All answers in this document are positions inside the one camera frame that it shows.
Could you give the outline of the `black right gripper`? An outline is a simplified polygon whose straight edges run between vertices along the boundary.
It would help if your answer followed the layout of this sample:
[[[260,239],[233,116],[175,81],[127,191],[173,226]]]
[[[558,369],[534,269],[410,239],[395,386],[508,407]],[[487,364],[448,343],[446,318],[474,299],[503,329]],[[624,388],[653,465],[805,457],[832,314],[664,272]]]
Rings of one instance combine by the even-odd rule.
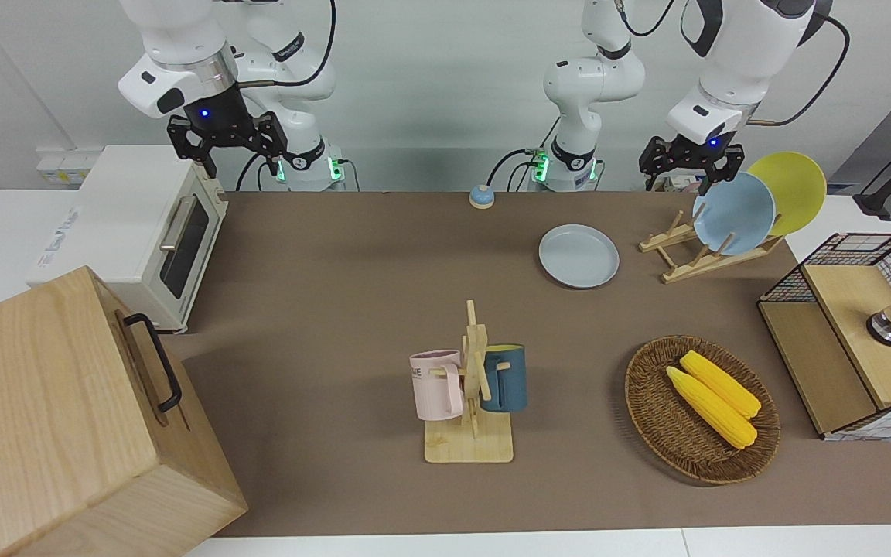
[[[190,133],[198,137],[197,142],[188,139]],[[238,84],[188,104],[186,117],[169,118],[167,134],[178,158],[196,163],[209,179],[218,176],[216,163],[211,159],[215,147],[248,149],[265,159],[273,176],[282,169],[279,159],[288,147],[276,113],[265,112],[252,118]]]

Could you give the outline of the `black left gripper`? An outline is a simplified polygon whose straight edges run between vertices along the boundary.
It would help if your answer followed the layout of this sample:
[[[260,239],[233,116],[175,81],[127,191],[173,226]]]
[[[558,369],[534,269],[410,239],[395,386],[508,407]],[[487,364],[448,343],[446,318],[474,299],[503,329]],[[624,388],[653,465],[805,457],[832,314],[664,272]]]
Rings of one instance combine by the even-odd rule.
[[[708,168],[713,166],[713,183],[732,181],[745,161],[742,145],[728,145],[727,136],[707,138],[704,142],[692,138],[673,138],[673,158],[671,142],[664,138],[651,138],[639,156],[639,170],[646,177],[646,191],[654,189],[655,180],[661,174],[680,168]]]

